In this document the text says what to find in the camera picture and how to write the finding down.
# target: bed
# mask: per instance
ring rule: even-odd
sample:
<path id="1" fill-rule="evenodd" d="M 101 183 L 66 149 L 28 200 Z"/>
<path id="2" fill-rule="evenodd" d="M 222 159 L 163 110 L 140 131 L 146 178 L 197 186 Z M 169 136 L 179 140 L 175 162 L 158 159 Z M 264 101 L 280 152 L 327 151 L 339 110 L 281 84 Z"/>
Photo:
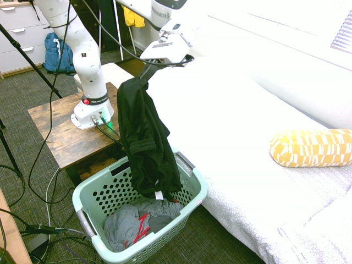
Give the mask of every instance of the bed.
<path id="1" fill-rule="evenodd" d="M 265 263 L 352 263 L 352 166 L 287 168 L 270 140 L 287 129 L 325 129 L 232 70 L 196 58 L 149 81 L 172 146 L 208 182 L 204 207 Z"/>

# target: white drawer cabinet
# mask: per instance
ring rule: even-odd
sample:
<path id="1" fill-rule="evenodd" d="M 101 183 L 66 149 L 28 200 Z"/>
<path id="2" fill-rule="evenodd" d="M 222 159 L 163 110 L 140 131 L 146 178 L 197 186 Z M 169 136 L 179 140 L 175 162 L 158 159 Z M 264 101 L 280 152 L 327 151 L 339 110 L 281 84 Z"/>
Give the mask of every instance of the white drawer cabinet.
<path id="1" fill-rule="evenodd" d="M 33 7 L 18 2 L 2 2 L 0 4 L 0 23 L 7 30 L 11 37 L 18 41 L 22 50 L 35 64 L 45 62 L 44 40 L 52 29 L 48 22 L 35 5 L 38 16 Z M 0 33 L 0 73 L 14 74 L 31 68 L 30 64 L 23 58 L 19 51 Z"/>
<path id="2" fill-rule="evenodd" d="M 35 63 L 43 63 L 45 58 L 45 46 L 23 48 L 28 57 Z M 17 50 L 0 53 L 0 72 L 13 72 L 18 69 L 29 67 L 30 64 Z"/>

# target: carpet floor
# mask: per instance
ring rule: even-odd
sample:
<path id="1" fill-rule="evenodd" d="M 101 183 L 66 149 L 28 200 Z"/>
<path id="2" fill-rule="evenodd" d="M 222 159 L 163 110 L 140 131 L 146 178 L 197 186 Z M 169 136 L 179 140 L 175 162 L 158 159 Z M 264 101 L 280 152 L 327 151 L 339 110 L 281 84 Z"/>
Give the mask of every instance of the carpet floor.
<path id="1" fill-rule="evenodd" d="M 118 52 L 102 54 L 102 64 L 118 61 L 120 61 Z M 123 64 L 121 64 L 122 68 L 129 68 L 128 65 Z M 53 75 L 47 74 L 44 69 L 40 69 L 40 71 L 51 82 L 53 81 Z M 73 77 L 64 74 L 58 76 L 56 87 L 63 97 L 77 92 Z M 19 169 L 23 173 L 25 181 L 27 181 L 33 162 L 43 142 L 42 136 L 28 114 L 28 109 L 48 103 L 50 88 L 35 71 L 29 71 L 0 80 L 0 92 L 2 94 L 0 118 L 6 126 L 3 132 Z M 11 166 L 11 162 L 1 144 L 0 164 Z M 31 186 L 42 198 L 45 197 L 47 185 L 57 168 L 58 164 L 45 145 L 31 175 Z M 0 168 L 0 187 L 8 203 L 15 201 L 21 193 L 21 182 L 19 179 L 13 172 L 4 168 Z M 52 225 L 55 225 L 53 223 L 54 220 L 57 227 L 83 231 L 76 214 L 73 213 L 72 190 L 70 190 L 73 187 L 66 172 L 61 172 L 58 176 L 54 201 L 63 198 L 67 192 L 69 192 L 69 195 L 62 202 L 52 206 L 51 222 Z M 52 191 L 53 184 L 48 191 L 50 199 Z M 14 205 L 11 210 L 30 224 L 41 223 L 48 225 L 45 203 L 36 197 L 28 186 L 26 186 L 22 200 Z M 16 223 L 20 230 L 24 230 L 22 223 L 17 220 Z M 66 232 L 64 237 L 68 236 L 82 238 L 82 235 L 73 232 Z M 23 239 L 27 242 L 34 237 L 34 235 L 29 235 L 23 237 Z M 51 241 L 54 240 L 55 242 L 51 244 L 47 254 L 46 262 L 82 263 L 79 260 L 68 260 L 76 259 L 76 257 L 64 247 L 60 240 L 52 236 Z M 88 239 L 84 240 L 83 243 L 85 244 L 82 244 L 80 239 L 65 239 L 65 241 L 77 254 L 94 260 L 94 251 L 89 249 L 90 243 Z M 45 247 L 42 247 L 33 253 L 37 257 L 41 257 L 44 252 Z M 95 259 L 97 263 L 102 263 L 99 256 L 96 256 Z M 38 262 L 35 258 L 32 258 L 32 260 L 33 263 Z M 264 262 L 230 235 L 206 209 L 200 206 L 191 214 L 186 227 L 145 263 L 262 264 Z"/>

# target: white tag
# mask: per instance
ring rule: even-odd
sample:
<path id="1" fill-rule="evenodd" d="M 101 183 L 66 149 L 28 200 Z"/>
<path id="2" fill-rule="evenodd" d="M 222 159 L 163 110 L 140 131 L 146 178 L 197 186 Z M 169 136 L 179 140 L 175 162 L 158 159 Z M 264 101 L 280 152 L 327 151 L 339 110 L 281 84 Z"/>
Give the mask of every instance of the white tag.
<path id="1" fill-rule="evenodd" d="M 155 191 L 155 199 L 156 200 L 164 200 L 163 193 L 161 191 Z"/>

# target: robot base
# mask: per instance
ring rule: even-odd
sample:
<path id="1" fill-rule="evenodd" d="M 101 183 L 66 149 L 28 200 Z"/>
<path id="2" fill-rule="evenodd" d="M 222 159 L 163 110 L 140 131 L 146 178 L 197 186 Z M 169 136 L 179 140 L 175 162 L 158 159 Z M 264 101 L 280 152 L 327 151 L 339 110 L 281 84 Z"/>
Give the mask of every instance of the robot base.
<path id="1" fill-rule="evenodd" d="M 112 115 L 114 115 L 114 109 L 110 100 L 96 106 L 86 105 L 81 101 L 76 105 L 74 114 L 71 115 L 71 121 L 77 128 L 84 130 L 95 127 L 92 116 L 95 116 L 101 125 L 103 124 L 102 117 L 105 119 L 105 123 L 109 123 Z"/>

